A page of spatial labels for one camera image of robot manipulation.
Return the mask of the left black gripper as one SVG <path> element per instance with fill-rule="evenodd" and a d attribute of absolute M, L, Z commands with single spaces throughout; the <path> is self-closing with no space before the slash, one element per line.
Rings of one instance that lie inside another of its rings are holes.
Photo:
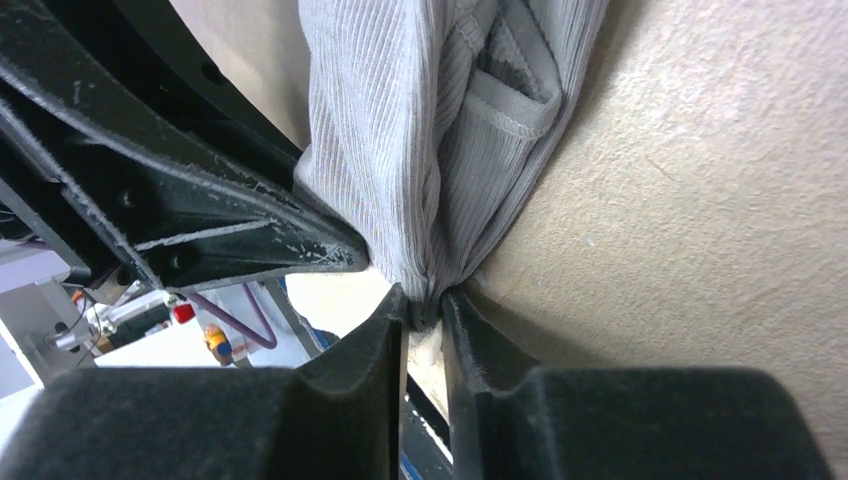
<path fill-rule="evenodd" d="M 297 148 L 167 1 L 1 5 L 1 198 L 90 285 L 304 265 Z"/>

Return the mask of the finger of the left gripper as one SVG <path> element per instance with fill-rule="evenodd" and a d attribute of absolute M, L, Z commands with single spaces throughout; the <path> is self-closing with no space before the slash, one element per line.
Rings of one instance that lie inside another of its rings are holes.
<path fill-rule="evenodd" d="M 193 292 L 363 270 L 351 228 L 151 110 L 98 63 L 1 63 L 2 200 L 88 285 Z"/>

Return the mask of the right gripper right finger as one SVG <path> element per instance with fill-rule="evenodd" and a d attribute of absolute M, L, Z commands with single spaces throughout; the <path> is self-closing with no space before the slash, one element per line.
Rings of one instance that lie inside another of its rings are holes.
<path fill-rule="evenodd" d="M 546 366 L 441 299 L 458 479 L 829 479 L 788 391 L 745 368 Z"/>

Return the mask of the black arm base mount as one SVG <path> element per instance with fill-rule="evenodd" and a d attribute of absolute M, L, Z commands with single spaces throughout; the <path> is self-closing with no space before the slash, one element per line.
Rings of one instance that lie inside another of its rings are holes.
<path fill-rule="evenodd" d="M 399 478 L 453 479 L 448 423 L 411 375 L 405 401 Z"/>

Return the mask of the grey underwear with beige band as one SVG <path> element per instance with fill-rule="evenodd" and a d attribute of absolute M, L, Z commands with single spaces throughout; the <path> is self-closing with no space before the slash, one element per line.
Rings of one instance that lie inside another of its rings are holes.
<path fill-rule="evenodd" d="M 422 332 L 498 245 L 577 104 L 603 1 L 302 1 L 296 187 L 366 241 Z"/>

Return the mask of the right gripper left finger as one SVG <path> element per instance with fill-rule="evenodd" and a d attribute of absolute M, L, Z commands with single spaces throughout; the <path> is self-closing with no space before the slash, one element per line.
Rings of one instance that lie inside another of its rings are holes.
<path fill-rule="evenodd" d="M 93 368 L 27 410 L 5 479 L 396 479 L 408 301 L 287 368 Z"/>

